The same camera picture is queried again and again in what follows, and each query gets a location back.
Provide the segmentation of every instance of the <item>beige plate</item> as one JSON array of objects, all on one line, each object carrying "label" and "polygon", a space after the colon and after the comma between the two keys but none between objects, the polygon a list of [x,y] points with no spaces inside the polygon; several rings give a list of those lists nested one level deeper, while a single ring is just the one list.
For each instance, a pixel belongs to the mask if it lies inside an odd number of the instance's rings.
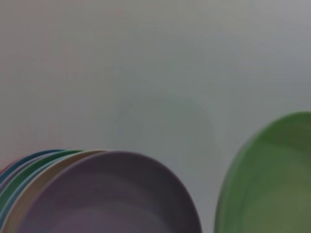
[{"label": "beige plate", "polygon": [[72,154],[42,171],[25,187],[25,189],[21,192],[21,194],[12,205],[12,208],[4,221],[1,233],[17,232],[19,223],[29,210],[29,207],[31,206],[35,198],[46,187],[46,184],[51,179],[53,179],[55,175],[57,175],[66,167],[83,158],[105,151],[108,150],[89,150]]}]

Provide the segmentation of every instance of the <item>light green plate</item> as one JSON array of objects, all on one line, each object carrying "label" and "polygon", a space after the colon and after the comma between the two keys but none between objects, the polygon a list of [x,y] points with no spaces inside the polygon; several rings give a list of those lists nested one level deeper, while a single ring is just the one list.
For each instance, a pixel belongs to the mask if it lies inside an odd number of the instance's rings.
[{"label": "light green plate", "polygon": [[221,190],[214,232],[311,232],[311,113],[270,124],[239,152]]},{"label": "light green plate", "polygon": [[61,152],[57,152],[55,154],[52,154],[50,156],[44,157],[42,159],[39,159],[32,164],[25,167],[21,172],[19,172],[6,186],[6,188],[0,193],[0,213],[2,213],[3,207],[6,204],[6,202],[9,200],[10,196],[14,193],[16,188],[33,172],[35,172],[40,167],[44,166],[45,164],[57,160],[58,158],[61,158],[63,156],[78,153],[81,152],[81,150],[65,150]]}]

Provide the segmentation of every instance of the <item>white wall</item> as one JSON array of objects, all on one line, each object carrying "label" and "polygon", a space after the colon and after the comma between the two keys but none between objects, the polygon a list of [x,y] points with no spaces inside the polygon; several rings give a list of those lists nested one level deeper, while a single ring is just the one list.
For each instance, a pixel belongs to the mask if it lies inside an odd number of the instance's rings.
[{"label": "white wall", "polygon": [[230,161],[311,107],[309,0],[1,0],[0,162],[50,148],[146,153],[212,233]]}]

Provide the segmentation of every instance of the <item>green bowl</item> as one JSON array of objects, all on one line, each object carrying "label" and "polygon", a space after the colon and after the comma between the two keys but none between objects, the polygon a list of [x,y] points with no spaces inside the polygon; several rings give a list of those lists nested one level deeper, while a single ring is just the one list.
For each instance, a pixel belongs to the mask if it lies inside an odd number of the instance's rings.
[{"label": "green bowl", "polygon": [[214,232],[311,232],[311,113],[273,122],[238,153],[223,183]]},{"label": "green bowl", "polygon": [[34,163],[25,167],[21,172],[19,172],[6,186],[6,188],[0,193],[0,212],[2,212],[5,203],[9,200],[10,196],[14,193],[16,188],[33,172],[35,172],[40,167],[44,166],[45,164],[57,160],[63,156],[78,153],[81,150],[66,150],[61,151],[50,156],[44,157],[35,161]]}]

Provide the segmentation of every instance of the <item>white background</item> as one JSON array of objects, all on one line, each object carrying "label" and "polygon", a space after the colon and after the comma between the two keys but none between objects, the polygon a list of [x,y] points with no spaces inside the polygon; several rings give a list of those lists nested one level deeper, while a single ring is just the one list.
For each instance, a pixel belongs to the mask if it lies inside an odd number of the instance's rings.
[{"label": "white background", "polygon": [[311,107],[309,0],[1,0],[0,164],[51,149],[150,155],[212,233],[224,174]]}]

